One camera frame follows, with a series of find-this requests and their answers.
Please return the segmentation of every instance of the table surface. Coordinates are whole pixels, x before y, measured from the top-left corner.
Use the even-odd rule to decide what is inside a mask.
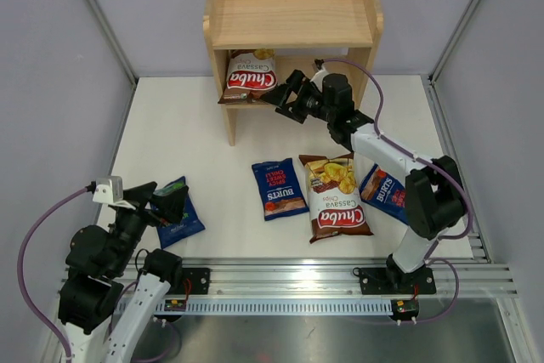
[[[381,129],[415,151],[441,156],[439,138],[418,76],[378,76],[385,93]],[[368,85],[361,110],[374,116],[377,91]],[[365,205],[373,236],[337,236],[309,244],[309,214],[264,222],[251,165],[292,157],[306,195],[298,155],[339,156],[326,124],[309,118],[303,125],[271,109],[240,110],[236,146],[229,146],[211,77],[141,78],[112,174],[125,188],[155,180],[159,186],[184,175],[206,230],[168,248],[192,258],[385,258],[399,245],[406,226]],[[372,165],[357,155],[359,183]],[[113,221],[103,207],[99,225]],[[449,234],[463,230],[462,221]],[[148,228],[138,248],[159,247]],[[468,238],[442,242],[434,255],[471,258]]]

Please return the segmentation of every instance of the metal floor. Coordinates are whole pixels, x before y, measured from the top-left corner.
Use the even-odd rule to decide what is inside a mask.
[[[422,316],[444,305],[422,300]],[[496,303],[460,299],[450,315],[428,325],[377,324],[386,317],[185,316],[175,322],[182,347],[171,363],[514,362]],[[135,359],[160,354],[171,331],[149,324]]]

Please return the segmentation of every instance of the wooden box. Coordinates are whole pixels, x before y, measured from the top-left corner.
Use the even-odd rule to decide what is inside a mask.
[[[206,0],[203,30],[220,97],[229,51],[238,48],[346,48],[343,57],[371,70],[383,32],[383,13],[379,0]],[[312,77],[314,59],[327,57],[332,55],[311,51],[305,55],[277,55],[278,82],[284,82],[294,69]],[[348,76],[359,106],[368,78],[342,63],[328,63],[327,69]],[[236,112],[264,107],[271,105],[221,106],[231,145],[235,144]]]

